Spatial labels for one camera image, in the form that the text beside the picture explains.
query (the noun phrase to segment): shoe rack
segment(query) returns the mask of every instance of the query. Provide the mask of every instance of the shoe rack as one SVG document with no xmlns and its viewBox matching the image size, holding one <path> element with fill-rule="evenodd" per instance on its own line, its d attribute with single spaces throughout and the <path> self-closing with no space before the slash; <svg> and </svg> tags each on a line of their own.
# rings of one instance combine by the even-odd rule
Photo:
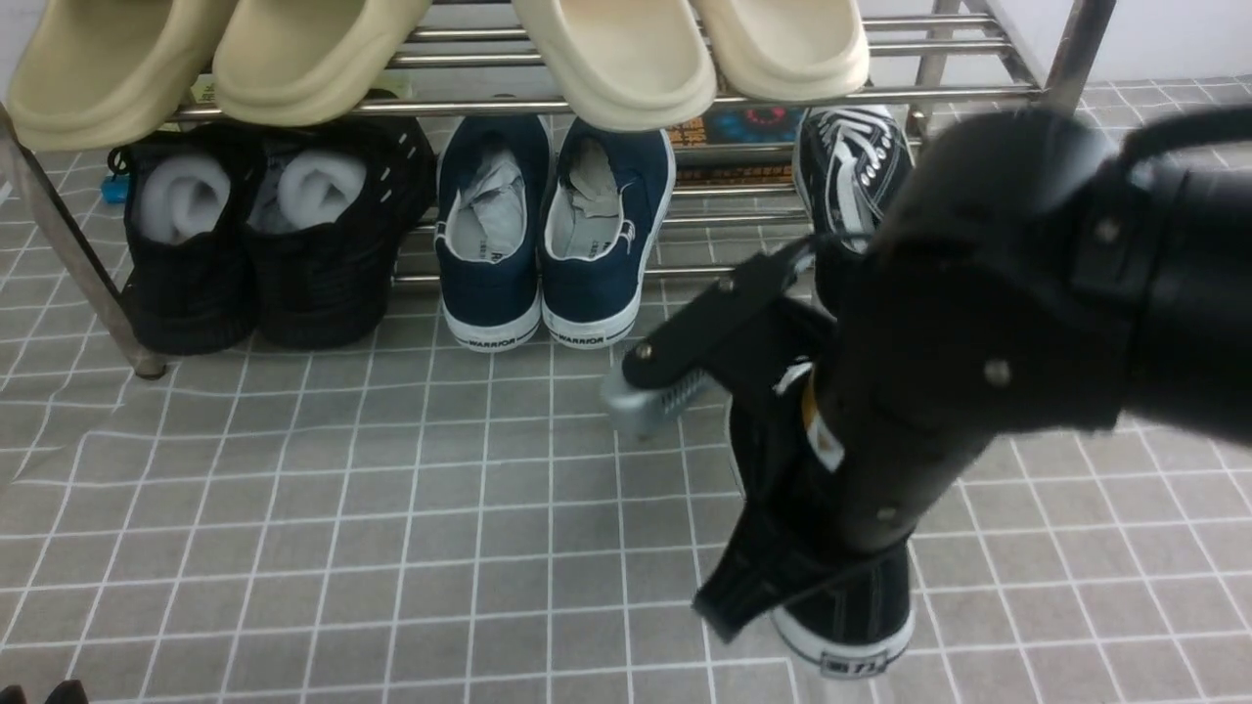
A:
<svg viewBox="0 0 1252 704">
<path fill-rule="evenodd" d="M 456 5 L 498 5 L 508 0 L 447 0 L 436 4 Z M 870 55 L 918 56 L 916 80 L 911 85 L 875 85 L 865 88 L 839 100 L 823 100 L 828 105 L 841 103 L 859 104 L 898 104 L 906 105 L 905 130 L 915 149 L 925 148 L 925 137 L 936 103 L 999 101 L 1022 103 L 1040 101 L 1058 110 L 1073 111 L 1082 95 L 1083 86 L 1090 73 L 1096 54 L 1104 36 L 1117 0 L 1073 0 L 1068 21 L 1060 44 L 1050 66 L 1033 65 L 1030 56 L 1020 50 L 1022 34 L 1004 13 L 1000 0 L 934 0 L 929 15 L 914 16 L 866 16 L 865 29 L 870 38 Z M 873 4 L 863 0 L 864 6 Z M 924 33 L 924 39 L 889 39 L 890 33 Z M 408 44 L 392 59 L 389 68 L 411 70 L 433 69 L 506 69 L 518 66 L 542 66 L 543 61 L 533 49 L 517 50 L 517 43 L 526 41 L 526 33 L 520 26 L 496 26 L 487 29 L 442 29 L 422 26 L 408 38 Z M 473 45 L 473 53 L 454 54 L 431 51 L 432 48 L 449 45 Z M 488 49 L 477 49 L 486 46 Z M 502 46 L 498 50 L 492 46 Z M 948 85 L 944 83 L 944 70 L 948 56 L 990 55 L 1004 65 L 1009 80 L 998 85 Z M 742 95 L 725 94 L 717 98 L 714 110 L 745 109 L 774 105 Z M 384 100 L 366 101 L 353 110 L 358 115 L 412 115 L 449 116 L 472 114 L 513 114 L 568 113 L 568 104 L 560 96 L 551 99 L 485 99 L 485 100 Z M 172 122 L 188 124 L 218 119 L 222 111 L 213 105 L 190 104 L 179 109 Z M 702 147 L 679 149 L 680 167 L 684 163 L 717 165 L 719 163 L 757 164 L 790 163 L 790 143 L 751 144 L 735 147 Z M 121 348 L 135 373 L 143 378 L 159 378 L 165 370 L 165 362 L 159 356 L 140 346 L 134 337 L 130 323 L 123 312 L 120 291 L 109 277 L 65 207 L 55 187 L 44 173 L 39 159 L 16 139 L 9 113 L 0 105 L 0 173 L 8 174 L 16 194 L 26 202 L 34 220 L 51 248 L 60 258 L 75 284 L 81 289 L 88 302 L 99 314 L 114 342 Z M 794 195 L 790 184 L 734 185 L 734 187 L 685 187 L 675 189 L 674 198 L 684 200 L 721 200 L 734 204 L 736 200 L 750 203 L 757 197 Z M 803 225 L 809 219 L 796 200 L 794 209 L 742 210 L 717 208 L 716 213 L 697 215 L 670 215 L 665 220 L 666 230 L 682 228 L 710 228 L 729 225 L 782 227 Z M 428 238 L 433 224 L 422 224 L 414 237 Z M 716 277 L 731 271 L 729 266 L 694 267 L 655 267 L 649 268 L 650 279 Z M 427 271 L 399 271 L 396 284 L 432 286 L 438 283 L 438 273 Z"/>
</svg>

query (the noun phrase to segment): black sneaker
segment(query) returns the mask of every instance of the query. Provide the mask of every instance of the black sneaker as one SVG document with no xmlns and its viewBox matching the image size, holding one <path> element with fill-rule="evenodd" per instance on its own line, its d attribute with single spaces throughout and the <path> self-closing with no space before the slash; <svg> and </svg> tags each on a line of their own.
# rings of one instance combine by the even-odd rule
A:
<svg viewBox="0 0 1252 704">
<path fill-rule="evenodd" d="M 814 108 L 796 132 L 791 174 L 819 229 L 873 233 L 910 173 L 904 130 L 883 105 Z M 848 269 L 866 247 L 864 239 L 845 241 L 818 257 L 814 304 L 838 311 Z"/>
<path fill-rule="evenodd" d="M 257 327 L 239 224 L 263 165 L 252 133 L 225 123 L 158 132 L 109 154 L 114 173 L 130 174 L 123 224 L 134 269 L 123 301 L 149 349 L 220 352 Z"/>
<path fill-rule="evenodd" d="M 265 175 L 244 243 L 260 333 L 297 349 L 351 344 L 387 313 L 401 241 L 434 200 L 434 153 L 414 118 L 265 130 Z"/>
<path fill-rule="evenodd" d="M 810 365 L 798 365 L 779 382 L 779 392 L 808 378 Z M 727 403 L 726 435 L 731 468 L 740 494 L 761 451 L 761 428 L 746 412 Z M 864 679 L 886 671 L 904 654 L 915 626 L 909 595 L 909 555 L 894 549 L 869 574 L 828 586 L 780 606 L 770 620 L 782 641 L 831 679 Z"/>
</svg>

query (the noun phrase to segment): navy blue sneaker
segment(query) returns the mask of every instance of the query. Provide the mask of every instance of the navy blue sneaker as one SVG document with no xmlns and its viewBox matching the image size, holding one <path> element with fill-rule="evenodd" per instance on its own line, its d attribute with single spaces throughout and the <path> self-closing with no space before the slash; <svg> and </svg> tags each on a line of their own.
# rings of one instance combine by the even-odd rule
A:
<svg viewBox="0 0 1252 704">
<path fill-rule="evenodd" d="M 555 339 L 595 349 L 630 333 L 674 177 L 665 130 L 621 134 L 575 120 L 540 248 L 543 323 Z"/>
<path fill-rule="evenodd" d="M 538 115 L 466 118 L 439 155 L 443 317 L 470 349 L 511 349 L 540 327 L 535 243 L 551 169 Z"/>
</svg>

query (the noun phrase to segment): beige slide sandal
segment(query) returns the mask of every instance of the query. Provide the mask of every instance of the beige slide sandal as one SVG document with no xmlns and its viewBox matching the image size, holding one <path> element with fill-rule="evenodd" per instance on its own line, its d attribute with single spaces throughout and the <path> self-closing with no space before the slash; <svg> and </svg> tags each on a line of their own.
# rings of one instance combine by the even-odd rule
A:
<svg viewBox="0 0 1252 704">
<path fill-rule="evenodd" d="M 684 123 L 717 95 L 686 0 L 513 0 L 513 9 L 570 106 L 600 129 Z"/>
<path fill-rule="evenodd" d="M 239 0 L 213 61 L 217 101 L 238 120 L 333 120 L 369 91 L 431 0 Z"/>
<path fill-rule="evenodd" d="M 48 0 L 9 85 L 30 149 L 103 149 L 156 130 L 189 95 L 234 0 Z"/>
<path fill-rule="evenodd" d="M 767 100 L 859 90 L 869 40 L 856 0 L 692 0 L 726 80 Z"/>
</svg>

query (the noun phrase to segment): bolt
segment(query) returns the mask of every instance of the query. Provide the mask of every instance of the bolt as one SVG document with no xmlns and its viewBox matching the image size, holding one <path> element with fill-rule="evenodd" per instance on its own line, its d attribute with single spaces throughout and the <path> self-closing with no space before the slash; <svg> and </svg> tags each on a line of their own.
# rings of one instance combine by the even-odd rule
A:
<svg viewBox="0 0 1252 704">
<path fill-rule="evenodd" d="M 1096 239 L 1104 244 L 1113 244 L 1121 234 L 1122 228 L 1112 218 L 1106 218 L 1096 225 Z"/>
<path fill-rule="evenodd" d="M 1004 388 L 1013 381 L 1013 368 L 1004 360 L 989 360 L 983 366 L 983 376 L 987 377 L 987 383 Z"/>
</svg>

